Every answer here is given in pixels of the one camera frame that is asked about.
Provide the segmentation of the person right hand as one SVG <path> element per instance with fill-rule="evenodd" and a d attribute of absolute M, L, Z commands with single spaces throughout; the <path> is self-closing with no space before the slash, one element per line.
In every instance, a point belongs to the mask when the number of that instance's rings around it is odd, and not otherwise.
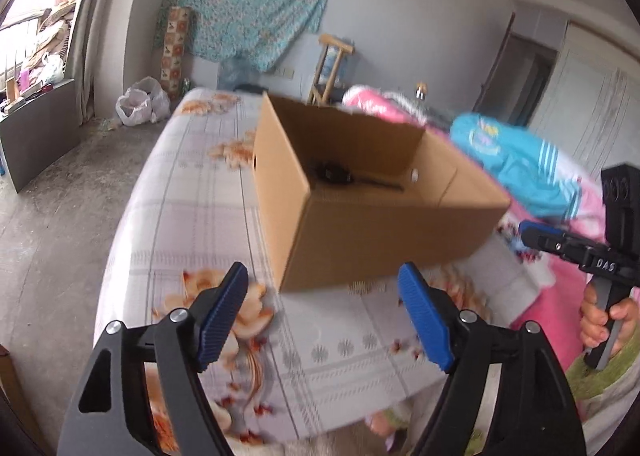
<path fill-rule="evenodd" d="M 612 347 L 611 356 L 615 356 L 629 342 L 637 329 L 639 320 L 638 303 L 633 298 L 626 298 L 616 306 L 612 306 L 610 312 L 605 312 L 597 307 L 597 291 L 592 283 L 589 283 L 580 305 L 580 340 L 585 348 L 594 349 L 602 342 L 608 340 L 608 320 L 620 320 L 622 327 Z"/>

